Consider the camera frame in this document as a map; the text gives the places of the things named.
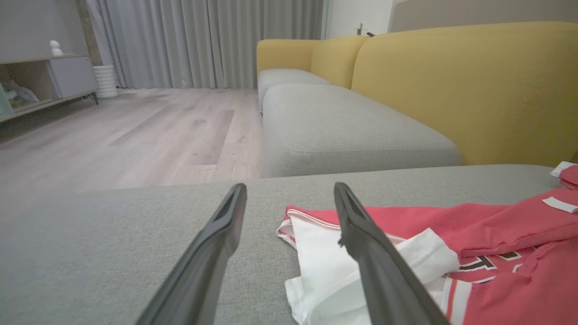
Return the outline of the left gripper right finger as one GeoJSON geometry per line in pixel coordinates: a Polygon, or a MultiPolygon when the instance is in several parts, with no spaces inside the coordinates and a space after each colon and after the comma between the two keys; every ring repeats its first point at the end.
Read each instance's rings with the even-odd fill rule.
{"type": "Polygon", "coordinates": [[[350,187],[335,183],[334,199],[339,245],[359,264],[372,325],[450,325],[350,187]]]}

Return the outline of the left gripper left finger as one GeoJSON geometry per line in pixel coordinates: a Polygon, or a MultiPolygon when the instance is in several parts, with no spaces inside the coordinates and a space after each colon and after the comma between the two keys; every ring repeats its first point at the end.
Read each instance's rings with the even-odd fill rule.
{"type": "Polygon", "coordinates": [[[231,255],[240,242],[247,187],[231,187],[135,325],[213,325],[231,255]]]}

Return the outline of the red and white sports jersey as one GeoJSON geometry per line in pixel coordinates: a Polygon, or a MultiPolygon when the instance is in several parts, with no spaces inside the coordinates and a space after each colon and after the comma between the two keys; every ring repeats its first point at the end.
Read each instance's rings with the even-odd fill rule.
{"type": "MultiPolygon", "coordinates": [[[[512,205],[368,206],[450,325],[578,325],[578,166],[512,205]]],[[[298,253],[285,282],[298,325],[370,325],[338,212],[287,206],[277,236],[298,253]]]]}

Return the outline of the grey sofa seat cushion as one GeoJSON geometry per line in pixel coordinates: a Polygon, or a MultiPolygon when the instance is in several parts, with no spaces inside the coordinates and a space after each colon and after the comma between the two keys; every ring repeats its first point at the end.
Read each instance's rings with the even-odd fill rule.
{"type": "Polygon", "coordinates": [[[257,79],[257,92],[260,114],[263,114],[263,101],[267,91],[282,84],[320,84],[331,85],[328,80],[316,76],[311,72],[298,69],[268,69],[259,73],[257,79]]]}
{"type": "Polygon", "coordinates": [[[263,131],[262,178],[462,165],[446,136],[338,86],[271,87],[263,131]]]}
{"type": "MultiPolygon", "coordinates": [[[[277,238],[287,205],[334,209],[334,183],[367,206],[513,204],[559,187],[551,168],[477,165],[248,181],[240,243],[215,325],[294,325],[277,238]]],[[[0,325],[134,325],[231,183],[54,196],[0,223],[0,325]]]]}

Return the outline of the yellow sofa back cushion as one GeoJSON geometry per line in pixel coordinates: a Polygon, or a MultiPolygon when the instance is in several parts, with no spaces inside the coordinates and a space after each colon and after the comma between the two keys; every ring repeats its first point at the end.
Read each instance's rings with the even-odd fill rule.
{"type": "Polygon", "coordinates": [[[376,35],[359,50],[351,90],[440,132],[467,165],[555,167],[578,153],[578,24],[376,35]]]}
{"type": "Polygon", "coordinates": [[[270,69],[311,71],[312,52],[320,40],[264,39],[256,46],[256,74],[270,69]]]}
{"type": "Polygon", "coordinates": [[[335,86],[350,89],[357,55],[369,38],[355,36],[318,41],[312,49],[310,72],[335,86]]]}

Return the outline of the white ribbed cylinder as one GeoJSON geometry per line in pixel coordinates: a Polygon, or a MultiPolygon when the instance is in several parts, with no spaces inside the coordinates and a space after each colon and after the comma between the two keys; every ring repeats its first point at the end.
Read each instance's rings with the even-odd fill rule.
{"type": "Polygon", "coordinates": [[[98,99],[118,96],[117,78],[113,65],[93,66],[93,73],[97,82],[98,99]]]}

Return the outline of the grey pleated curtain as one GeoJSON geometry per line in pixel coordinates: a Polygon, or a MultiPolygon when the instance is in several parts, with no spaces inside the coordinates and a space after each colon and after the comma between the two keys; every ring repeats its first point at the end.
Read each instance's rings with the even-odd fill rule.
{"type": "Polygon", "coordinates": [[[86,0],[121,88],[252,89],[264,39],[319,39],[323,0],[86,0]]]}

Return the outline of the grey low media cabinet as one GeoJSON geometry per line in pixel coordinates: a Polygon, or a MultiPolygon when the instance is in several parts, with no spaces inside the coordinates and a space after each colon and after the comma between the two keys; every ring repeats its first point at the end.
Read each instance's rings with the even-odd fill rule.
{"type": "Polygon", "coordinates": [[[93,66],[86,56],[0,61],[0,123],[81,98],[99,104],[97,89],[93,66]],[[13,110],[1,84],[9,81],[32,90],[39,102],[13,110]]]}

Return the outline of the pale bundle in cabinet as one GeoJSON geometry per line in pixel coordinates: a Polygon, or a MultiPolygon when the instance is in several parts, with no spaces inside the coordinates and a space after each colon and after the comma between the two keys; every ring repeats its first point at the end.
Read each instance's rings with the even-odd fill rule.
{"type": "Polygon", "coordinates": [[[12,109],[15,111],[21,107],[39,102],[37,95],[27,87],[20,86],[13,81],[2,82],[1,84],[12,109]]]}

